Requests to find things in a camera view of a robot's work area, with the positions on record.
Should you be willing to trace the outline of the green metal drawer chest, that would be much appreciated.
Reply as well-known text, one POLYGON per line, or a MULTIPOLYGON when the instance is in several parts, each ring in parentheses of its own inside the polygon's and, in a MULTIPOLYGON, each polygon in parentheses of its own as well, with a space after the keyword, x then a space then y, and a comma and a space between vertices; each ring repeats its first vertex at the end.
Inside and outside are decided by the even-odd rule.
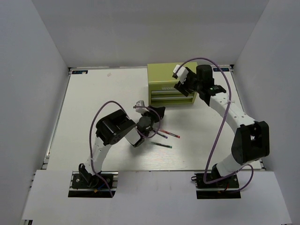
POLYGON ((147 65, 148 93, 150 105, 188 105, 195 102, 197 94, 188 95, 151 95, 153 90, 176 90, 178 82, 173 78, 173 69, 178 63, 153 63, 147 65))

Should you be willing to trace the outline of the chest drawer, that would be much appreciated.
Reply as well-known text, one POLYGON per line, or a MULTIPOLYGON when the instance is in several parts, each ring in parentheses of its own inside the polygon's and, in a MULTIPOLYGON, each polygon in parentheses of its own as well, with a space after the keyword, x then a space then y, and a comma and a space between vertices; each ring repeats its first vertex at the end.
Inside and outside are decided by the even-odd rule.
POLYGON ((180 96, 182 96, 182 93, 180 93, 177 90, 153 90, 153 91, 151 91, 151 95, 180 95, 180 96))

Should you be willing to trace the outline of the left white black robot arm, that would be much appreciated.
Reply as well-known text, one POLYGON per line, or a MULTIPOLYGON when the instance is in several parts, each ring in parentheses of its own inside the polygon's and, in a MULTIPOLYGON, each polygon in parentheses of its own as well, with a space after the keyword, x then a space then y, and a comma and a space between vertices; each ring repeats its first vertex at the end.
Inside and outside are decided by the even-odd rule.
POLYGON ((125 138, 133 147, 140 146, 151 133, 156 133, 154 124, 161 123, 165 115, 165 107, 134 106, 141 114, 137 123, 128 117, 124 110, 119 109, 96 123, 95 141, 92 142, 92 128, 89 133, 90 157, 87 162, 79 165, 80 180, 88 187, 96 186, 100 181, 104 159, 110 148, 125 138))

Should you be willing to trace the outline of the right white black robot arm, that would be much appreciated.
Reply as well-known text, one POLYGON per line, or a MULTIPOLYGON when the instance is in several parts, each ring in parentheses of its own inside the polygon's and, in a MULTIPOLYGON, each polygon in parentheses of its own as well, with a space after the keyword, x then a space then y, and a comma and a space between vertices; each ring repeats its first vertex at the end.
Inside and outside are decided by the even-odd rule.
POLYGON ((176 65, 173 77, 178 80, 176 90, 185 96, 197 92, 200 99, 223 118, 221 126, 228 124, 234 132, 231 153, 212 167, 210 179, 203 180, 205 184, 222 187, 245 165, 270 154, 269 125, 248 116, 232 101, 228 89, 214 83, 210 65, 197 66, 195 72, 176 65))

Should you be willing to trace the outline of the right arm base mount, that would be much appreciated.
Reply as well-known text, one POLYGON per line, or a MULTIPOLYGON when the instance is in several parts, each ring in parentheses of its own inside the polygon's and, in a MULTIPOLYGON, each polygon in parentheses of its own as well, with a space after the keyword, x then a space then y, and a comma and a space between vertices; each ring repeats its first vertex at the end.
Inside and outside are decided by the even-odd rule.
POLYGON ((195 173, 191 181, 196 186, 196 197, 201 200, 214 199, 240 199, 240 184, 237 175, 212 184, 205 184, 204 173, 195 173))

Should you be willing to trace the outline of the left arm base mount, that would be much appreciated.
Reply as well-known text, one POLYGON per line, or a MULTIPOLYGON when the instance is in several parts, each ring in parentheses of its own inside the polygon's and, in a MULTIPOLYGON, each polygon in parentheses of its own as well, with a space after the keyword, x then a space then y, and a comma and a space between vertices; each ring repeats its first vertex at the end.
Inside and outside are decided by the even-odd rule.
MULTIPOLYGON (((104 172, 101 176, 108 183, 112 195, 114 196, 118 184, 118 172, 104 172)), ((91 184, 82 178, 79 172, 72 172, 71 182, 68 191, 69 198, 111 198, 111 194, 106 184, 99 178, 93 178, 91 184)))

